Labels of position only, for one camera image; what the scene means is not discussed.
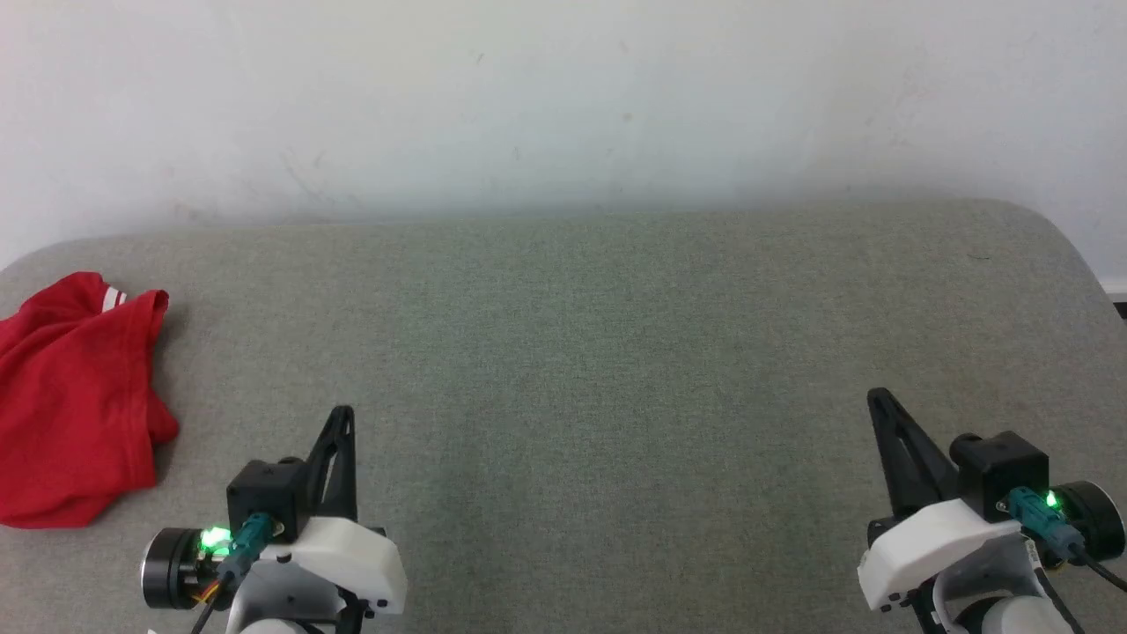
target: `white wall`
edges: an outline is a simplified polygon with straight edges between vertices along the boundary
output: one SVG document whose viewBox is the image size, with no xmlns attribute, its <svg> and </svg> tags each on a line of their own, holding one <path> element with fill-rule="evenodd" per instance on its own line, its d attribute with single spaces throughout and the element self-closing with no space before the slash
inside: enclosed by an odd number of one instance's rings
<svg viewBox="0 0 1127 634">
<path fill-rule="evenodd" d="M 406 213 L 993 196 L 1127 291 L 1125 0 L 7 0 L 0 265 Z"/>
</svg>

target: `black cable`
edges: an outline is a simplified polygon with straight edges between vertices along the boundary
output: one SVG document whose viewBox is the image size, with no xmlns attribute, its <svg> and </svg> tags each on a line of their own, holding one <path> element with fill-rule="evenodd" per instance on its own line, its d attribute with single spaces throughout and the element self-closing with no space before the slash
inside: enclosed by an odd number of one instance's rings
<svg viewBox="0 0 1127 634">
<path fill-rule="evenodd" d="M 1072 616 L 1068 607 L 1061 600 L 1061 595 L 1057 595 L 1053 584 L 1049 583 L 1049 578 L 1045 575 L 1045 569 L 1037 569 L 1035 574 L 1037 574 L 1037 581 L 1041 582 L 1041 589 L 1045 590 L 1045 595 L 1053 601 L 1053 607 L 1061 613 L 1061 618 L 1068 624 L 1068 627 L 1072 627 L 1073 634 L 1084 634 L 1084 628 L 1080 626 L 1080 622 L 1076 620 L 1076 617 Z"/>
<path fill-rule="evenodd" d="M 1072 551 L 1073 555 L 1076 555 L 1076 559 L 1084 562 L 1084 565 L 1092 569 L 1092 571 L 1095 572 L 1095 574 L 1099 574 L 1103 579 L 1107 579 L 1116 588 L 1122 590 L 1124 592 L 1127 592 L 1127 581 L 1124 581 L 1122 579 L 1119 578 L 1119 575 L 1103 568 L 1103 564 L 1095 561 L 1095 559 L 1093 559 L 1092 555 L 1089 555 L 1088 551 L 1085 551 L 1083 546 L 1079 544 L 1073 544 L 1068 550 Z"/>
<path fill-rule="evenodd" d="M 227 584 L 233 578 L 234 575 L 229 572 L 223 575 L 223 579 L 219 580 L 219 586 L 215 587 L 215 592 L 212 593 L 212 598 L 204 605 L 204 611 L 199 614 L 199 618 L 196 619 L 196 624 L 192 626 L 192 634 L 199 634 L 204 631 L 204 625 L 207 624 L 207 619 L 211 618 L 211 613 L 215 609 L 215 601 L 218 601 L 220 595 L 227 590 Z"/>
</svg>

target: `orange wire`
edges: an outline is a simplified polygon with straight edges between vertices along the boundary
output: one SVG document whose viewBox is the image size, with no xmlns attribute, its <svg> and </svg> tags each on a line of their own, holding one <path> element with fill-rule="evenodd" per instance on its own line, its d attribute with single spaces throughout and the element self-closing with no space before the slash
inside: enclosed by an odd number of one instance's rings
<svg viewBox="0 0 1127 634">
<path fill-rule="evenodd" d="M 216 579 L 215 581 L 212 581 L 211 584 L 207 586 L 207 588 L 205 588 L 203 592 L 201 592 L 197 597 L 194 598 L 201 604 L 205 604 L 212 599 L 212 596 L 215 595 L 215 590 L 218 589 L 219 589 L 219 580 Z"/>
</svg>

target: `red cloth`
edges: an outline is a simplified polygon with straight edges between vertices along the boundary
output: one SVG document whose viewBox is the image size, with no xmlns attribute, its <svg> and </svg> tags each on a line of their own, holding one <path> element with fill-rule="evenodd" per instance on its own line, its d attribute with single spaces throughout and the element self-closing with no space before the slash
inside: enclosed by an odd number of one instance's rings
<svg viewBox="0 0 1127 634">
<path fill-rule="evenodd" d="M 179 429 L 149 385 L 167 307 L 74 273 L 0 322 L 0 524 L 86 526 L 157 484 L 152 447 Z"/>
</svg>

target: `gray upholstered couch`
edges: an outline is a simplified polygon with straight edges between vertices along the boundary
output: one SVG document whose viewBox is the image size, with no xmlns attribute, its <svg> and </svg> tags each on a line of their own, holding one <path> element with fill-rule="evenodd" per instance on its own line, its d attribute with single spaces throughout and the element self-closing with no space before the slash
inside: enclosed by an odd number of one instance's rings
<svg viewBox="0 0 1127 634">
<path fill-rule="evenodd" d="M 914 632 L 854 577 L 887 512 L 873 386 L 944 447 L 1013 429 L 1127 501 L 1127 329 L 1003 203 L 86 240 L 0 274 L 0 313 L 76 269 L 170 293 L 153 381 L 183 430 L 95 526 L 0 530 L 3 632 L 186 632 L 144 607 L 142 548 L 222 521 L 236 471 L 338 403 L 412 584 L 371 632 Z M 1056 581 L 1122 631 L 1111 586 Z"/>
</svg>

